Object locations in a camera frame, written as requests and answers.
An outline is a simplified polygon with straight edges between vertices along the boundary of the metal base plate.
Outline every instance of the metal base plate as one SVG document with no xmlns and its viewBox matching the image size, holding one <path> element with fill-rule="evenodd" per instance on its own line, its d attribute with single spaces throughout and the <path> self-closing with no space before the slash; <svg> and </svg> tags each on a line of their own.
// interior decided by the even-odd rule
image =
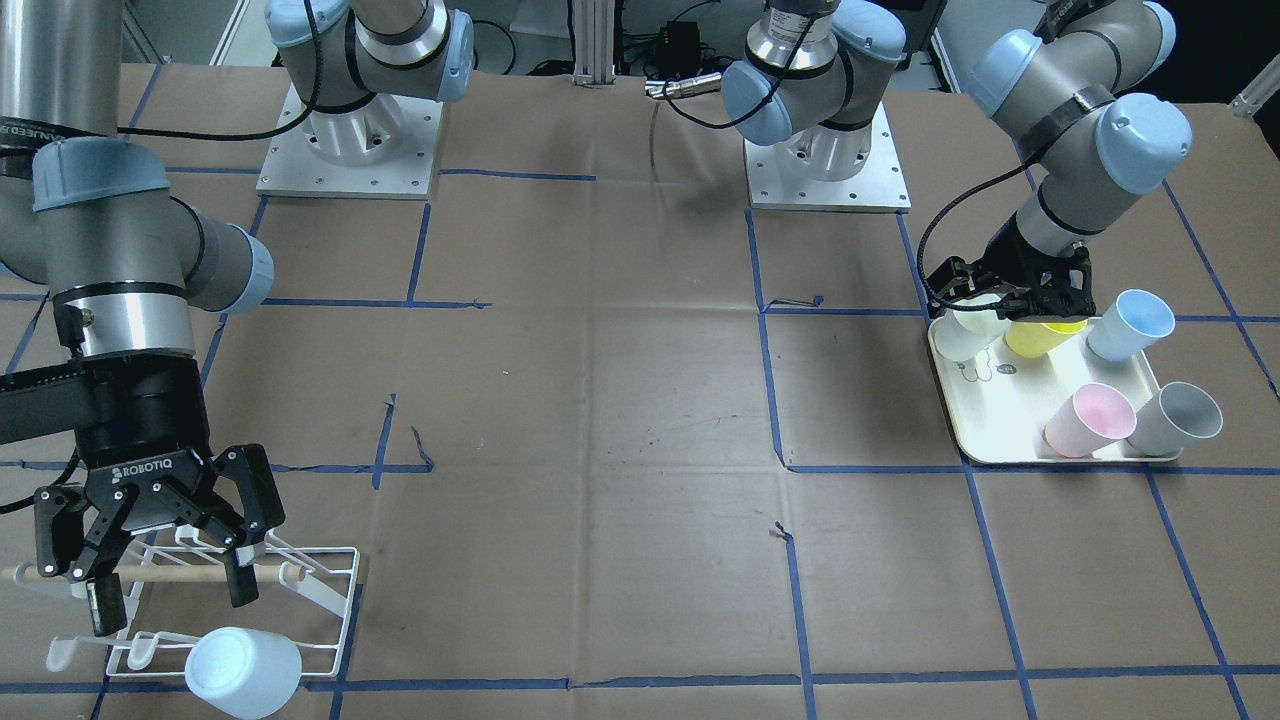
<svg viewBox="0 0 1280 720">
<path fill-rule="evenodd" d="M 283 197 L 378 197 L 384 200 L 430 200 L 435 181 L 436 147 L 444 105 L 434 100 L 396 96 L 404 114 L 404 137 L 394 155 L 372 165 L 337 165 L 314 150 L 302 128 L 271 138 L 271 149 L 257 178 L 261 195 Z M 289 87 L 280 110 L 280 123 L 302 109 Z"/>
<path fill-rule="evenodd" d="M 817 181 L 787 168 L 773 146 L 746 147 L 746 182 L 751 208 L 762 210 L 835 210 L 893 213 L 911 206 L 884 105 L 872 119 L 872 151 L 861 172 L 846 181 Z"/>
</svg>

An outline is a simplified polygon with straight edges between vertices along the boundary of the tray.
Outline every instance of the tray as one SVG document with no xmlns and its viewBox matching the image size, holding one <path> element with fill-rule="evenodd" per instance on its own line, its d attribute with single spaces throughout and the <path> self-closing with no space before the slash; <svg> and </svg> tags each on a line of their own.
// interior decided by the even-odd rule
<svg viewBox="0 0 1280 720">
<path fill-rule="evenodd" d="M 1160 389 L 1144 354 L 1110 363 L 1088 348 L 1084 338 L 1094 323 L 1097 319 L 1091 319 L 1084 332 L 1041 357 L 1023 357 L 1001 338 L 966 363 L 938 355 L 933 346 L 937 323 L 929 324 L 929 354 L 960 450 L 984 465 L 1176 460 L 1178 455 L 1143 455 L 1124 441 L 1084 457 L 1062 457 L 1044 442 L 1044 424 L 1085 383 L 1115 387 L 1134 410 Z"/>
</svg>

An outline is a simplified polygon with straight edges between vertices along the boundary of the pink cup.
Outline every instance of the pink cup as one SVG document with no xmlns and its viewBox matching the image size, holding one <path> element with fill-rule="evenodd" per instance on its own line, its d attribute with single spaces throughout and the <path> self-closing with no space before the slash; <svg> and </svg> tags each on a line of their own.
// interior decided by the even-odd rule
<svg viewBox="0 0 1280 720">
<path fill-rule="evenodd" d="M 1071 393 L 1044 425 L 1044 441 L 1064 457 L 1084 457 L 1133 434 L 1138 415 L 1119 389 L 1089 383 Z"/>
</svg>

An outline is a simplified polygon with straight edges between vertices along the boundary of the black power adapter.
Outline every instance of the black power adapter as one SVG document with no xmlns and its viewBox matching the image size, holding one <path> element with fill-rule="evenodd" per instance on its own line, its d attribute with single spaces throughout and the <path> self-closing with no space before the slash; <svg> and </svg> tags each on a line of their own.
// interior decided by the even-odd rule
<svg viewBox="0 0 1280 720">
<path fill-rule="evenodd" d="M 695 22 L 669 22 L 658 31 L 654 63 L 662 79 L 685 79 L 703 69 L 701 37 Z"/>
</svg>

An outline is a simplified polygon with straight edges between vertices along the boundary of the plastic cup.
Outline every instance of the plastic cup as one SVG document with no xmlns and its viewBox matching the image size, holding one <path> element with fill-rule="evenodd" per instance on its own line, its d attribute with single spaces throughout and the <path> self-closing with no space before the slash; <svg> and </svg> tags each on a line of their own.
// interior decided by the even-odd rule
<svg viewBox="0 0 1280 720">
<path fill-rule="evenodd" d="M 1126 290 L 1102 314 L 1085 337 L 1103 360 L 1126 360 L 1174 332 L 1174 311 L 1146 290 Z"/>
<path fill-rule="evenodd" d="M 1142 410 L 1129 445 L 1143 455 L 1176 455 L 1188 445 L 1222 432 L 1222 410 L 1190 383 L 1169 383 Z"/>
<path fill-rule="evenodd" d="M 1044 442 L 1064 457 L 1084 457 L 1133 434 L 1138 416 L 1119 389 L 1089 383 L 1071 393 L 1044 425 Z"/>
<path fill-rule="evenodd" d="M 1005 345 L 1023 357 L 1039 357 L 1071 340 L 1088 325 L 1078 323 L 1014 323 L 1005 333 Z"/>
<path fill-rule="evenodd" d="M 289 638 L 246 628 L 219 628 L 191 648 L 187 687 L 239 720 L 284 707 L 302 679 L 302 653 Z"/>
<path fill-rule="evenodd" d="M 998 300 L 998 295 L 987 293 L 960 300 L 956 305 L 987 305 Z M 933 347 L 938 355 L 954 363 L 964 363 L 982 352 L 1011 324 L 1009 320 L 1001 320 L 995 310 L 978 313 L 947 310 L 936 323 L 938 327 L 933 331 Z"/>
</svg>

